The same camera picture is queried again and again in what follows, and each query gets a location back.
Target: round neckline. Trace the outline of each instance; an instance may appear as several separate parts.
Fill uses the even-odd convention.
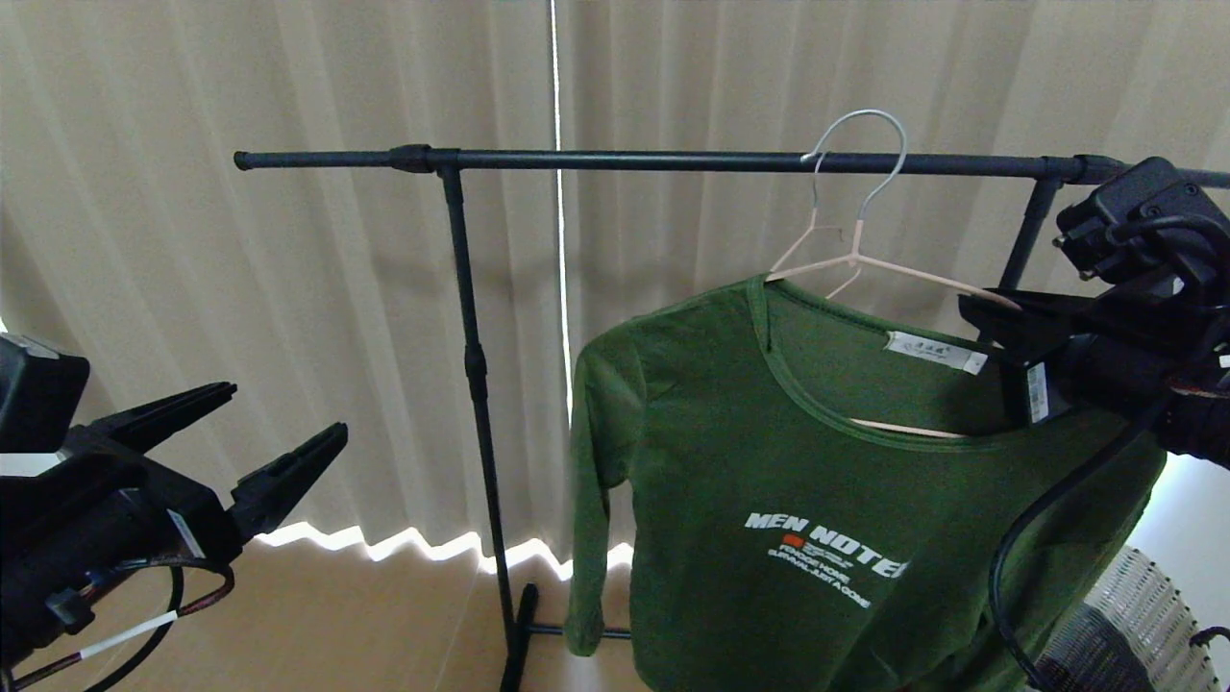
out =
[[[748,302],[752,306],[752,316],[756,340],[760,348],[760,355],[764,358],[770,372],[772,372],[774,380],[777,381],[779,387],[782,388],[795,404],[797,404],[813,419],[838,430],[844,435],[849,435],[873,445],[895,447],[898,450],[907,450],[911,452],[988,452],[1018,445],[1023,441],[1028,441],[1031,445],[1037,445],[1039,434],[1047,434],[1049,438],[1052,434],[1066,433],[1068,429],[1081,418],[1079,415],[1064,415],[1041,428],[1017,428],[993,435],[958,438],[951,440],[920,438],[908,433],[893,433],[859,425],[851,419],[825,406],[811,392],[808,392],[803,387],[802,382],[795,377],[795,374],[786,364],[786,359],[782,355],[781,349],[772,348],[774,324],[770,323],[769,316],[769,290],[780,293],[824,317],[844,321],[856,327],[883,333],[886,338],[888,337],[889,331],[905,331],[908,333],[924,336],[945,343],[952,343],[953,345],[961,345],[962,349],[969,349],[982,354],[989,353],[986,345],[967,338],[918,328],[910,324],[867,315],[844,305],[839,305],[831,300],[820,297],[819,295],[814,295],[785,279],[775,280],[771,285],[768,285],[765,283],[766,275],[766,273],[763,273],[749,278],[747,281]]]

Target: metal hanger hook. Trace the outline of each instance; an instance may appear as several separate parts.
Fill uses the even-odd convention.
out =
[[[849,119],[857,118],[860,116],[877,116],[884,118],[886,120],[892,123],[893,128],[897,129],[897,134],[898,136],[900,136],[902,140],[900,150],[897,154],[897,165],[893,166],[893,170],[888,173],[888,177],[886,177],[879,184],[877,184],[875,189],[872,189],[867,194],[867,197],[862,200],[862,204],[859,206],[857,218],[859,220],[862,220],[867,216],[867,205],[871,204],[871,200],[876,197],[876,194],[879,194],[879,191],[883,189],[889,182],[892,182],[894,177],[897,177],[897,173],[902,171],[902,166],[905,165],[905,154],[909,151],[909,136],[905,134],[905,125],[902,124],[902,120],[897,119],[897,117],[893,116],[892,113],[887,111],[881,111],[879,108],[861,108],[857,111],[851,111],[841,116],[840,118],[833,120],[833,124],[830,124],[829,128],[824,130],[824,134],[820,135],[820,140],[815,143],[815,146],[813,146],[812,150],[808,151],[807,154],[803,154],[800,157],[800,160],[807,161],[813,156],[815,157],[815,168],[812,171],[812,206],[813,208],[819,206],[820,194],[815,183],[817,179],[820,177],[820,163],[824,161],[824,155],[828,152],[823,151],[824,143],[828,141],[829,135],[833,134],[833,130],[836,129],[839,124]]]

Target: white sticker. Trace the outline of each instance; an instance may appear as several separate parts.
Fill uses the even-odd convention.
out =
[[[963,349],[961,345],[953,345],[952,343],[945,343],[943,340],[904,331],[889,331],[888,344],[884,345],[884,349],[948,366],[950,369],[964,371],[969,375],[978,375],[983,371],[983,366],[986,365],[986,354],[979,354],[978,352]]]
[[[200,549],[200,543],[197,543],[197,537],[193,536],[192,530],[188,529],[188,522],[173,510],[167,510],[166,514],[171,515],[171,521],[175,522],[175,527],[180,530],[180,536],[188,546],[188,549],[192,551],[192,554],[202,560],[205,559],[205,552]]]
[[[1026,371],[1025,382],[1030,390],[1030,423],[1038,423],[1050,415],[1047,398],[1047,364],[1038,364]]]

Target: curtain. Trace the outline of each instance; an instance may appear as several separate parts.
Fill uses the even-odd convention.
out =
[[[838,116],[881,107],[916,152],[1230,168],[1218,4],[11,4],[0,313],[92,360],[86,418],[237,382],[235,403],[156,455],[219,490],[346,420],[351,446],[296,519],[358,524],[369,543],[406,526],[433,545],[486,533],[439,182],[240,173],[229,152],[551,149],[552,18],[565,147],[804,151]],[[895,135],[860,119],[829,145],[887,151]],[[565,559],[563,334],[574,359],[632,315],[766,270],[811,189],[764,173],[562,182],[557,199],[549,171],[465,173],[508,540]],[[791,263],[845,251],[875,183],[822,176],[822,219],[843,230]],[[1055,209],[1087,192],[1064,188]],[[872,204],[865,250],[994,284],[1028,194],[1028,181],[903,176]],[[1046,227],[1022,285],[1105,289],[1076,279]],[[952,294],[876,269],[843,300],[969,332]],[[632,532],[620,503],[613,542]]]

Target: black metal rack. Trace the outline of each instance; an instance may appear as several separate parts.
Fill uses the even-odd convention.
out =
[[[513,611],[512,584],[508,576],[507,547],[503,519],[499,513],[499,486],[496,474],[494,450],[491,439],[491,413],[487,408],[487,360],[478,339],[478,317],[475,310],[470,248],[465,226],[461,171],[465,168],[522,170],[608,170],[608,171],[727,171],[727,172],[812,172],[814,163],[802,160],[802,152],[742,152],[742,151],[551,151],[551,150],[483,150],[434,149],[426,144],[408,144],[387,151],[295,151],[295,152],[235,152],[240,170],[288,167],[391,167],[412,173],[435,173],[444,184],[449,208],[449,226],[456,261],[458,290],[461,297],[461,321],[465,329],[465,372],[474,403],[478,452],[483,484],[487,493],[487,514],[496,554],[496,579],[499,585],[499,606],[503,616],[508,658],[501,681],[502,692],[515,692],[525,670],[525,656],[534,634],[562,634],[557,624],[534,621],[538,608],[538,588],[526,584],[520,604]],[[897,154],[827,154],[822,172],[887,173],[897,162]],[[1042,230],[1055,193],[1066,184],[1101,184],[1129,166],[1114,159],[1095,155],[1077,156],[967,156],[950,154],[910,154],[902,173],[952,175],[985,177],[1018,177],[1034,181],[1025,206],[1021,229],[1009,254],[1000,288],[1016,288],[1025,264]],[[1230,188],[1230,172],[1203,170],[1180,171],[1192,182],[1205,187]],[[604,637],[631,639],[626,629],[608,629]]]

